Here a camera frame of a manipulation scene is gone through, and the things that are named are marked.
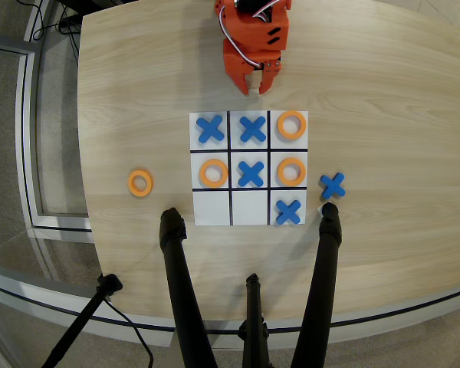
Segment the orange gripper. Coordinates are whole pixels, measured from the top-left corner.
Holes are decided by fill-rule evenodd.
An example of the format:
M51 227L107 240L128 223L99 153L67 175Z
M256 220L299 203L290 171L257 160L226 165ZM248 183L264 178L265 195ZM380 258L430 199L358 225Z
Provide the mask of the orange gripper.
M271 13L271 20L245 13L224 13L222 29L224 64L235 86L248 96L246 76L262 71L259 94L265 94L281 71L281 52L287 47L289 17L286 13Z

